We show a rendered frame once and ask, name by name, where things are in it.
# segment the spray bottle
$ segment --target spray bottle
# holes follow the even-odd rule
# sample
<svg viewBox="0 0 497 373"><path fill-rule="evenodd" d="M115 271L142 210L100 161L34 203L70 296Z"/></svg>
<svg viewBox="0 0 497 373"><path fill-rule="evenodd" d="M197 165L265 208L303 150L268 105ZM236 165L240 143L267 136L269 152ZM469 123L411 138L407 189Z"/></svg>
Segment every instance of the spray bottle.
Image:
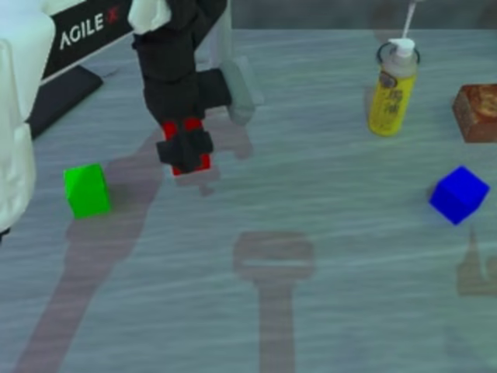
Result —
<svg viewBox="0 0 497 373"><path fill-rule="evenodd" d="M371 103L368 125L380 136L393 136L402 126L412 89L414 88L419 52L407 38L417 1L411 0L404 32L399 39L390 39L377 52L381 65L380 78Z"/></svg>

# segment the bottle cap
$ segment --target bottle cap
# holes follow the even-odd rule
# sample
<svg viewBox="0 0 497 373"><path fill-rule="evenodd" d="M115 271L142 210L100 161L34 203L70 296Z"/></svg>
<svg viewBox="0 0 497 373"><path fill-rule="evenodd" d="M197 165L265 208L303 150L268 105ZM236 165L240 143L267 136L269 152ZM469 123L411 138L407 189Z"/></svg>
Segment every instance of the bottle cap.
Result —
<svg viewBox="0 0 497 373"><path fill-rule="evenodd" d="M395 54L402 58L409 58L414 54L415 43L407 37L401 39L390 39L390 43L397 46Z"/></svg>

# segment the blue cube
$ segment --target blue cube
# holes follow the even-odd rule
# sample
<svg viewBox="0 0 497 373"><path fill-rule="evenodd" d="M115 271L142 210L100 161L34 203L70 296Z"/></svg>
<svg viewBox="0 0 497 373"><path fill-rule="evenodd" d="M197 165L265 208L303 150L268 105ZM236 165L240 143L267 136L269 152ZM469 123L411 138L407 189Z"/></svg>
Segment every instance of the blue cube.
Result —
<svg viewBox="0 0 497 373"><path fill-rule="evenodd" d="M480 207L489 191L489 185L460 166L438 182L429 202L457 225Z"/></svg>

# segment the bottle label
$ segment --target bottle label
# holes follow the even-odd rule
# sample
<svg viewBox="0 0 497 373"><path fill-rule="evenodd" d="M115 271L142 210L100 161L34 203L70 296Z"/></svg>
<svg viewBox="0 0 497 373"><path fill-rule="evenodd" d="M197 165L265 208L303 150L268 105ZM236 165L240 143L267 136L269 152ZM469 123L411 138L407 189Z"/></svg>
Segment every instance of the bottle label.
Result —
<svg viewBox="0 0 497 373"><path fill-rule="evenodd" d="M401 128L415 75L395 78L382 71L370 110L370 129L382 135L392 135Z"/></svg>

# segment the green cube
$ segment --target green cube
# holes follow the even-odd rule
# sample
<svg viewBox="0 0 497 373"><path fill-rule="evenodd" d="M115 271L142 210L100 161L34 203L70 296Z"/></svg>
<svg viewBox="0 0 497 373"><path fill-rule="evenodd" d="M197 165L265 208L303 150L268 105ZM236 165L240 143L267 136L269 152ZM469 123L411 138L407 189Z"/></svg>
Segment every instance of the green cube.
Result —
<svg viewBox="0 0 497 373"><path fill-rule="evenodd" d="M101 165L66 169L64 183L65 196L75 218L87 218L110 211L109 191Z"/></svg>

